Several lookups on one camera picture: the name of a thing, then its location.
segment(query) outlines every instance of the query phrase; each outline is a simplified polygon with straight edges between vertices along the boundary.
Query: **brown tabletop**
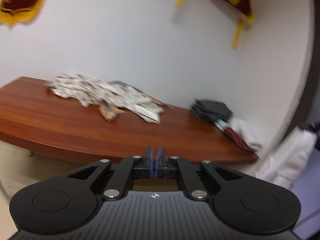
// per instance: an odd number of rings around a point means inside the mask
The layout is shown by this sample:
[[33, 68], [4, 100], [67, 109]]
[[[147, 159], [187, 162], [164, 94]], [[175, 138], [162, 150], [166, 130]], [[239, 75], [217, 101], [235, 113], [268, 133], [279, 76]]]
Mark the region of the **brown tabletop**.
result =
[[144, 155], [146, 147], [197, 163], [257, 160], [233, 145], [215, 126], [190, 111], [165, 107], [161, 124], [147, 123], [128, 111], [108, 122], [97, 106], [83, 107], [46, 89], [44, 80], [20, 77], [0, 89], [0, 140], [55, 158], [90, 163]]

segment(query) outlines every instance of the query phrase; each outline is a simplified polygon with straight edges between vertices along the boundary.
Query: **crumpled white cloth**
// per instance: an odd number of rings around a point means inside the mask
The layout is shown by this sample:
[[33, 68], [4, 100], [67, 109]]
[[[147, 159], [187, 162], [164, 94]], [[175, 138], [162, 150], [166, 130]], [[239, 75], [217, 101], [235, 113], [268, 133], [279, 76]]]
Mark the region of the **crumpled white cloth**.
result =
[[62, 98], [76, 98], [82, 106], [99, 105], [102, 100], [117, 107], [127, 108], [147, 122], [160, 123], [159, 113], [164, 110], [156, 99], [120, 81], [104, 82], [80, 74], [57, 75], [45, 86]]
[[317, 138], [315, 133], [296, 127], [278, 149], [261, 160], [254, 176], [291, 189], [307, 166]]
[[260, 143], [260, 140], [255, 135], [248, 122], [242, 119], [233, 118], [229, 125], [232, 130], [239, 134], [244, 142], [255, 152], [258, 152], [262, 148], [262, 143]]

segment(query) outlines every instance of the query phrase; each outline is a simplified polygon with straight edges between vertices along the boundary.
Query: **wall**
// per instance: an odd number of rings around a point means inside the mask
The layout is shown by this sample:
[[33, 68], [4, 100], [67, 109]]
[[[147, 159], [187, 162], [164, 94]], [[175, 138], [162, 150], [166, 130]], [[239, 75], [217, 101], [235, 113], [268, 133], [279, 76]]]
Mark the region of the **wall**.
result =
[[31, 24], [0, 25], [0, 85], [81, 73], [177, 106], [209, 98], [235, 111], [234, 11], [220, 0], [46, 0]]
[[256, 22], [246, 28], [238, 53], [237, 115], [266, 146], [281, 139], [308, 64], [310, 0], [253, 0]]

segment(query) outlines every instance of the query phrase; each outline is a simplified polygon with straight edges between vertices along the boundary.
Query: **silver bolt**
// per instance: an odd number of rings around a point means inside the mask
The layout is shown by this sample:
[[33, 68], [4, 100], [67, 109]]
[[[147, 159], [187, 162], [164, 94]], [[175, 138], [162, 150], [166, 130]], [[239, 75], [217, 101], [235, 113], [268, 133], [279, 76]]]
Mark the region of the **silver bolt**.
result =
[[194, 190], [191, 193], [191, 196], [195, 197], [195, 198], [205, 198], [207, 196], [207, 193], [204, 192], [203, 190]]
[[104, 195], [106, 197], [110, 197], [110, 198], [113, 198], [113, 197], [118, 197], [120, 194], [119, 191], [117, 191], [116, 189], [108, 189], [104, 192]]

